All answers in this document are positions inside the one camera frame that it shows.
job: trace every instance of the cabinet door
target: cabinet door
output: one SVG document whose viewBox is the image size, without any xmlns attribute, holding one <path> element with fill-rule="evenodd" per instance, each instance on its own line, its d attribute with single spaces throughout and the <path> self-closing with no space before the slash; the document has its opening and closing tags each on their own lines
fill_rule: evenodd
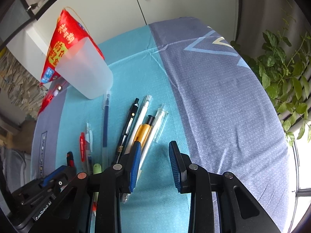
<svg viewBox="0 0 311 233">
<path fill-rule="evenodd" d="M 138 0 L 147 24 L 178 17 L 196 17 L 227 41 L 235 39 L 238 0 Z"/>
<path fill-rule="evenodd" d="M 72 7 L 82 18 L 97 44 L 146 25 L 137 0 L 57 0 L 35 24 L 47 45 L 55 30 L 56 20 L 66 6 Z M 80 22 L 70 9 L 68 11 Z"/>
</svg>

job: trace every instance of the frosted cup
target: frosted cup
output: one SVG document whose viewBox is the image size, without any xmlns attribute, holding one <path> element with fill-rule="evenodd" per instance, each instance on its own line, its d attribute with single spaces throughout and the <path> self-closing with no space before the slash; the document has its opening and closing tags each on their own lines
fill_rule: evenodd
<svg viewBox="0 0 311 233">
<path fill-rule="evenodd" d="M 88 37 L 69 48 L 55 70 L 89 99 L 105 94 L 112 87 L 112 72 Z"/>
</svg>

